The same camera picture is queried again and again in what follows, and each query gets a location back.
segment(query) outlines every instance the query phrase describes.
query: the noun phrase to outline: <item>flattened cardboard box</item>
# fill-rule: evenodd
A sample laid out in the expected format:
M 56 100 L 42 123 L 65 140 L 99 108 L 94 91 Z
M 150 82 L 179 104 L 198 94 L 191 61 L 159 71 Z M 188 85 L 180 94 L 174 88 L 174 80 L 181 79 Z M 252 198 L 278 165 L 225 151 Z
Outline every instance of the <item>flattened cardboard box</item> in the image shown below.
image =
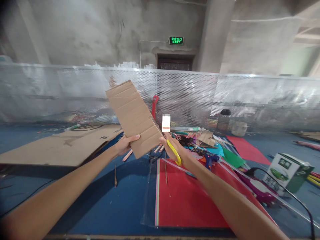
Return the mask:
M 212 139 L 212 135 L 213 132 L 204 130 L 203 133 L 201 133 L 201 135 L 198 137 L 198 140 L 213 147 L 216 141 Z
M 83 126 L 5 152 L 0 155 L 0 163 L 79 166 L 121 132 L 119 125 Z
M 163 135 L 130 80 L 106 91 L 106 94 L 125 135 L 140 134 L 140 138 L 130 144 L 137 159 L 160 144 L 159 138 Z

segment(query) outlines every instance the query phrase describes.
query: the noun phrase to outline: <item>doorway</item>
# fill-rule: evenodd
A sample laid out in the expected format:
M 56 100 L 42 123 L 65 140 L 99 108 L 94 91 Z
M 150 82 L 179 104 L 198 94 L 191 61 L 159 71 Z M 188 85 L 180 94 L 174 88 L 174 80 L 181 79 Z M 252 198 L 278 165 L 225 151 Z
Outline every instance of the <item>doorway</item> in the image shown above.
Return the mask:
M 158 69 L 192 71 L 194 55 L 158 54 Z

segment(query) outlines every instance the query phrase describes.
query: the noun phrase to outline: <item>green paper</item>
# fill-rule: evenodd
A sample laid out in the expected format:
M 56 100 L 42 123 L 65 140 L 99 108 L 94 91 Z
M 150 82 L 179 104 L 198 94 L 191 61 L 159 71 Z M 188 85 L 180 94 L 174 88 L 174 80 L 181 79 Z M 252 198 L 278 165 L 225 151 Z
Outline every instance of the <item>green paper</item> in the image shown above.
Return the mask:
M 242 166 L 246 162 L 245 160 L 243 160 L 242 158 L 238 157 L 233 152 L 230 152 L 228 149 L 225 149 L 225 148 L 222 148 L 222 149 L 223 149 L 223 153 L 224 153 L 223 159 L 227 163 L 229 163 L 232 166 L 234 166 L 235 168 L 238 168 L 238 167 Z

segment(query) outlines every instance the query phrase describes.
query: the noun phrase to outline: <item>door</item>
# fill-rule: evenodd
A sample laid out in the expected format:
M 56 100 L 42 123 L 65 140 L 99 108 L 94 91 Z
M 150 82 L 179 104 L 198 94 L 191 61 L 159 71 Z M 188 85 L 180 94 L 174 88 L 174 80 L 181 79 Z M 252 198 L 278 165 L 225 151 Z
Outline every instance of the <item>door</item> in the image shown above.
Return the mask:
M 192 71 L 192 59 L 158 57 L 158 69 Z

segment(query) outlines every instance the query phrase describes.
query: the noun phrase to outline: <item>hand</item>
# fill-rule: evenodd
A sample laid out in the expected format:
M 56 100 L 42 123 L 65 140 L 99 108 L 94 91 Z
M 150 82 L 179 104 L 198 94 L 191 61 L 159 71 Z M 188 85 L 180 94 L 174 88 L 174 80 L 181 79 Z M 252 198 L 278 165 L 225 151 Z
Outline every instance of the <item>hand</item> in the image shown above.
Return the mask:
M 173 138 L 170 136 L 170 134 L 168 132 L 164 133 L 166 139 L 169 140 L 169 142 L 171 143 L 171 145 L 176 149 L 176 151 L 178 152 L 182 164 L 183 164 L 183 158 L 184 155 L 186 154 L 186 150 L 184 149 L 184 147 L 178 142 L 177 139 Z M 159 138 L 160 142 L 162 143 L 162 145 L 164 146 L 164 148 L 166 149 L 167 154 L 169 155 L 171 160 L 177 161 L 177 157 L 176 155 L 174 155 L 173 151 L 171 150 L 171 148 L 168 146 L 167 140 L 164 139 L 163 137 Z
M 121 156 L 128 152 L 130 150 L 130 142 L 136 141 L 140 138 L 140 135 L 132 136 L 127 138 L 126 136 L 123 136 L 115 145 L 115 151 L 118 156 Z

